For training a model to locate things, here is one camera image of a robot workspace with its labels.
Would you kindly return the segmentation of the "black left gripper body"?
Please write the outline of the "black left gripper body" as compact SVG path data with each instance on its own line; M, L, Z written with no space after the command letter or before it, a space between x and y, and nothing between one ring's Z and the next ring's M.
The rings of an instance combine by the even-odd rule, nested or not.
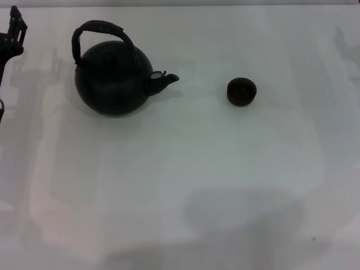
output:
M1 80L6 63L13 57L20 56L23 51L24 33L19 34L20 39L10 38L8 34L1 33Z

